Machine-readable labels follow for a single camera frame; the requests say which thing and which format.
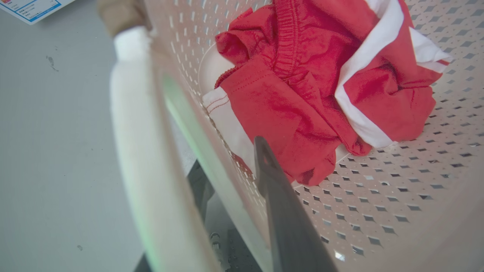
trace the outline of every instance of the label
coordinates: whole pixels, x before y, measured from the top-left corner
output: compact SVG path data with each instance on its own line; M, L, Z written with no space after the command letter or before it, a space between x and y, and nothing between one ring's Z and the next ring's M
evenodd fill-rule
M61 4L57 0L0 0L0 4L29 22L33 22Z

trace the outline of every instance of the white stripe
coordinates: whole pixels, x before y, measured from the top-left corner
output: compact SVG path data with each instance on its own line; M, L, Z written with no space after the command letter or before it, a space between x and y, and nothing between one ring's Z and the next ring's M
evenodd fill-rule
M402 27L404 16L397 0L382 0L378 5L372 6L378 8L374 10L377 15L383 15L360 48L341 67L334 96L355 132L365 142L379 148L391 145L393 141L351 103L343 86L355 73L366 67L385 46L393 42Z
M256 175L254 145L249 139L249 136L247 136L239 119L235 116L232 110L232 104L224 89L218 87L205 94L202 100L204 106L210 112L210 117L215 123L215 127L228 144L230 150L245 162L252 171L252 174Z
M438 61L444 60L451 62L452 57L449 54L444 53L431 40L427 39L427 37L423 36L415 29L411 27L409 28L417 65L437 73L444 72L445 68L447 68L447 65L439 63Z

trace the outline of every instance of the red and white clothing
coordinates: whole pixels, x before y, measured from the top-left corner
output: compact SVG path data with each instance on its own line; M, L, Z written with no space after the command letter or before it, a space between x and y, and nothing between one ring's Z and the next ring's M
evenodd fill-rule
M307 185L333 172L341 143L367 155L415 139L451 60L413 29L403 0L274 0L216 42L235 68L215 88L249 139L265 137L289 180Z

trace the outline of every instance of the gray surface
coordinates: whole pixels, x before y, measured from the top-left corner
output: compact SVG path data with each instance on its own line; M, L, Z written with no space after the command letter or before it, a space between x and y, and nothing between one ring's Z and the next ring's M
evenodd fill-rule
M143 248L112 137L95 1L28 26L0 11L0 271L132 271ZM179 146L185 171L194 157Z

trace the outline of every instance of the red fabric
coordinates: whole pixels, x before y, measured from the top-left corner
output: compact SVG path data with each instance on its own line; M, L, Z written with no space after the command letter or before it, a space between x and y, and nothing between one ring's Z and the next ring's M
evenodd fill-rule
M299 183L331 174L335 148L354 155L371 146L352 129L334 92L341 66L378 23L364 0L275 0L249 9L216 37L236 65L216 88L228 94L250 139L266 138L279 163ZM395 42L346 84L353 104L392 140L417 137L435 105L428 86L441 74L416 65L408 9Z

